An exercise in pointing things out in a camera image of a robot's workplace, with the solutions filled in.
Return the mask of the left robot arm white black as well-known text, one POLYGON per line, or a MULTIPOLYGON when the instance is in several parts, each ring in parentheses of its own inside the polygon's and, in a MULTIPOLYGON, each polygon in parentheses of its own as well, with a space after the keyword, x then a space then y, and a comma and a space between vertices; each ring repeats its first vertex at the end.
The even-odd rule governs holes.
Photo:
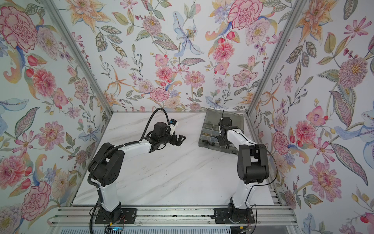
POLYGON ((155 152, 167 144, 181 146, 186 137, 175 134, 177 125, 178 122, 174 119, 168 123, 158 122, 142 140, 119 146, 105 143, 100 147, 89 164, 87 181, 96 188, 101 208, 106 212, 113 213, 121 207, 117 195, 116 180, 125 159, 155 152))

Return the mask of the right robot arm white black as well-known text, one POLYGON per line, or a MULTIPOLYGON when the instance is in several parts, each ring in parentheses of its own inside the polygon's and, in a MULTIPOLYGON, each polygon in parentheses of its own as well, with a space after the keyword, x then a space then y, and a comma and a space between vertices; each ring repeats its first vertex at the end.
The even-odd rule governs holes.
POLYGON ((220 118, 217 139, 221 147, 232 145, 238 151, 237 174, 241 183, 228 204, 229 216, 247 215, 256 189, 265 186, 270 174, 266 147, 249 139, 229 117, 220 118))

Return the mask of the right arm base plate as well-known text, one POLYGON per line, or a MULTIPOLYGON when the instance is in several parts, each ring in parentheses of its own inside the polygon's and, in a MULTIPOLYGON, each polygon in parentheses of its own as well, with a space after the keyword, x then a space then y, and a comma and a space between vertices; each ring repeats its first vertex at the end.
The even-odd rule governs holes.
POLYGON ((255 216, 252 209, 214 208, 212 219, 216 224, 254 224, 255 216))

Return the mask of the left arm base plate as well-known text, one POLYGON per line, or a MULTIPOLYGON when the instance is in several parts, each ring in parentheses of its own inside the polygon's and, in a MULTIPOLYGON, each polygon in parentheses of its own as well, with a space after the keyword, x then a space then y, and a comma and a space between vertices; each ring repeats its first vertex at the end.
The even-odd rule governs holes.
POLYGON ((137 209, 135 208, 122 208, 112 212, 100 209, 97 217, 94 220, 95 224, 134 224, 137 209))

